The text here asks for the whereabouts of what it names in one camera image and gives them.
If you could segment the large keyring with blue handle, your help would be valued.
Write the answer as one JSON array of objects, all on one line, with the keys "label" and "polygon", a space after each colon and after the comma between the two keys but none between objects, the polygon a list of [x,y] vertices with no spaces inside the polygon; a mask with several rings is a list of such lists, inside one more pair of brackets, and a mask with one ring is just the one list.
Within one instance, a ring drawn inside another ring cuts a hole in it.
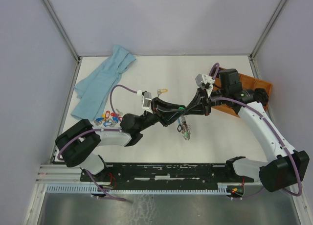
[{"label": "large keyring with blue handle", "polygon": [[187,124],[185,116],[182,115],[178,118],[177,131],[182,134],[182,137],[189,141],[191,137],[191,127]]}]

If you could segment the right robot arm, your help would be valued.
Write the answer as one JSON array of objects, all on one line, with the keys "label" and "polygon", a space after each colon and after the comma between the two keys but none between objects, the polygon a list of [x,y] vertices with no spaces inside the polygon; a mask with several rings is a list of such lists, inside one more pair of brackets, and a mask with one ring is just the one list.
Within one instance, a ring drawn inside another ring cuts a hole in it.
[{"label": "right robot arm", "polygon": [[267,159],[261,162],[232,158],[224,170],[226,179],[236,181],[246,176],[260,181],[269,192],[284,190],[301,196],[310,158],[305,151],[297,151],[269,119],[264,110],[268,102],[266,90],[244,89],[236,69],[215,69],[213,75],[199,74],[195,81],[199,88],[185,114],[209,115],[212,107],[227,105],[249,126]]}]

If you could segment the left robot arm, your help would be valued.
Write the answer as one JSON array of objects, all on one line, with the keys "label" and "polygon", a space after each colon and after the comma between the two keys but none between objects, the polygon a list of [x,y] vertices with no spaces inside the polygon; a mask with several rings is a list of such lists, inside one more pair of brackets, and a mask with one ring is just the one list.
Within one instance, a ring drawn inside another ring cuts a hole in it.
[{"label": "left robot arm", "polygon": [[89,120],[82,119],[56,138],[57,159],[69,168],[78,166],[96,180],[103,181],[108,176],[108,169],[103,157],[93,152],[95,148],[134,146],[143,138],[143,130],[157,123],[167,127],[186,111],[185,105],[153,98],[149,110],[141,115],[125,114],[118,128],[97,128]]}]

